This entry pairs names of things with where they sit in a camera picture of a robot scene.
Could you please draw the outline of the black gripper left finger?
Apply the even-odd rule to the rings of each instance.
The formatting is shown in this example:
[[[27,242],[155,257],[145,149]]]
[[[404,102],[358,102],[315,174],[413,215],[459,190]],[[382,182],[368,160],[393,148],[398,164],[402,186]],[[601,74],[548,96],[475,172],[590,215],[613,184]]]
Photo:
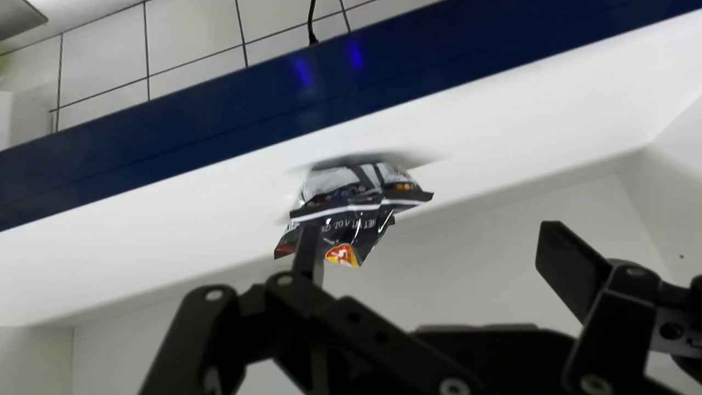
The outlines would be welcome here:
[[[303,395],[334,395],[340,358],[311,321],[325,302],[323,226],[307,224],[289,272],[244,295],[207,286],[182,299],[139,395],[235,395],[260,359],[275,359]]]

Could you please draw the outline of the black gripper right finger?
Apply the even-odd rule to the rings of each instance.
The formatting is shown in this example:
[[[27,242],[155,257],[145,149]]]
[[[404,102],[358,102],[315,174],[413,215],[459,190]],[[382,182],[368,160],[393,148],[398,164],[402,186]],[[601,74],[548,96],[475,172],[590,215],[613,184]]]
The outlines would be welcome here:
[[[686,288],[606,260],[564,222],[542,222],[534,271],[582,323],[564,366],[570,395],[677,395],[645,373],[651,351],[702,381],[702,276]]]

